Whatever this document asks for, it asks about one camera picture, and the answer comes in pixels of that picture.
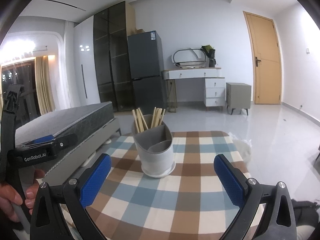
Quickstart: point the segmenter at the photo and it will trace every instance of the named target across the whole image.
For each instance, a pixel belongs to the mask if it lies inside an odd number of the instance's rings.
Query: drawer
[[[225,98],[226,89],[225,88],[206,88],[204,97],[206,98]]]
[[[205,106],[225,106],[224,98],[205,98]]]
[[[172,69],[164,70],[164,79],[183,79],[183,78],[205,78],[220,77],[220,68],[190,68],[190,69]]]
[[[206,88],[225,88],[226,81],[224,78],[206,78],[205,87]]]

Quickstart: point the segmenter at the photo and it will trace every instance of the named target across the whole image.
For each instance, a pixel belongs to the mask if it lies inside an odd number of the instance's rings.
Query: checkered tablecloth
[[[221,131],[174,132],[176,167],[161,179],[141,170],[132,136],[121,136],[107,150],[111,171],[87,211],[112,240],[218,240],[239,208],[218,179],[213,159],[224,154],[247,177],[231,138]],[[259,208],[249,235],[259,223]]]

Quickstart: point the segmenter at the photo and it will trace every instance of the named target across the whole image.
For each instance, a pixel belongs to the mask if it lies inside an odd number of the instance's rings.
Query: human hand
[[[35,170],[34,183],[26,190],[25,204],[29,208],[29,213],[32,214],[33,205],[35,203],[36,194],[39,188],[39,183],[36,179],[44,177],[44,171]],[[19,218],[15,213],[12,203],[22,205],[22,198],[18,192],[8,183],[0,184],[0,209],[7,215],[13,222],[19,222]]]

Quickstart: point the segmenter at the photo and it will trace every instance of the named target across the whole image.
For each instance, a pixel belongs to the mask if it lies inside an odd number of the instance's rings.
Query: gray refrigerator
[[[130,72],[136,107],[152,114],[154,107],[167,107],[162,43],[156,31],[128,37]]]

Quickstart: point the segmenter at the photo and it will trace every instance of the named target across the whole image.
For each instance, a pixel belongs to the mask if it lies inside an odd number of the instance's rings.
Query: metal screw
[[[70,185],[74,185],[74,184],[76,184],[77,183],[77,179],[71,179],[71,180],[69,180],[69,184]]]
[[[279,182],[279,186],[281,187],[281,188],[285,188],[285,183],[284,182]]]
[[[46,182],[41,183],[40,188],[45,188],[47,186]]]
[[[254,178],[248,179],[248,182],[249,182],[251,185],[256,185],[256,184],[257,184],[257,181],[256,181]]]

